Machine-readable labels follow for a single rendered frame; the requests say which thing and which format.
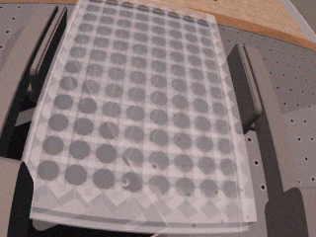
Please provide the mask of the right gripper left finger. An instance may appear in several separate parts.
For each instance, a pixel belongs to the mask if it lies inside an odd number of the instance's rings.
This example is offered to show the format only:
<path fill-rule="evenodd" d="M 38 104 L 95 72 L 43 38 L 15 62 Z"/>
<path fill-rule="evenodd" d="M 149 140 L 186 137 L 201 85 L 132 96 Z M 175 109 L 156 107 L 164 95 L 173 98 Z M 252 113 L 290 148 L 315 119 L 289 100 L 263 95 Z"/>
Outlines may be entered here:
<path fill-rule="evenodd" d="M 66 23 L 66 5 L 39 3 L 0 71 L 0 237 L 28 237 L 35 183 L 24 161 L 5 157 L 25 95 L 39 101 Z"/>

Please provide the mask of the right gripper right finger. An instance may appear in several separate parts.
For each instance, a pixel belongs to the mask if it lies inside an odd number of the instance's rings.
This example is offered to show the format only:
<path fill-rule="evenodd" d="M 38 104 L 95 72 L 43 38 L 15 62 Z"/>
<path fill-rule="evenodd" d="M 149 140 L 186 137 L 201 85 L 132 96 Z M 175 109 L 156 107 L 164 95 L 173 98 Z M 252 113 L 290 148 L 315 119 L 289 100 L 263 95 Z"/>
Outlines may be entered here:
<path fill-rule="evenodd" d="M 269 197 L 268 237 L 316 237 L 316 187 L 299 185 L 276 92 L 260 51 L 236 43 L 226 62 L 242 130 L 256 131 L 260 145 Z"/>

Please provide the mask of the grey rectangular base plate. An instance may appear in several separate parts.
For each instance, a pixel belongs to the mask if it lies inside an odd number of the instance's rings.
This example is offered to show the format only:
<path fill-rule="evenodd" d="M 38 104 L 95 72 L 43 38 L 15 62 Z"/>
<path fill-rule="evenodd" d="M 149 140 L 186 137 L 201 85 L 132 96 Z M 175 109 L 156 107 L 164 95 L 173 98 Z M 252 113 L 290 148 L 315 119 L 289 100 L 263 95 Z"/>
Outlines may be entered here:
<path fill-rule="evenodd" d="M 8 1 L 0 3 L 0 71 L 13 44 L 42 1 Z M 274 39 L 245 29 L 217 24 L 225 56 L 236 43 L 257 48 L 272 79 L 289 145 L 295 161 L 300 187 L 316 187 L 316 50 Z M 268 199 L 264 166 L 262 166 L 257 133 L 245 135 L 257 222 L 249 225 L 249 232 L 236 234 L 158 234 L 157 237 L 268 237 L 265 205 Z"/>

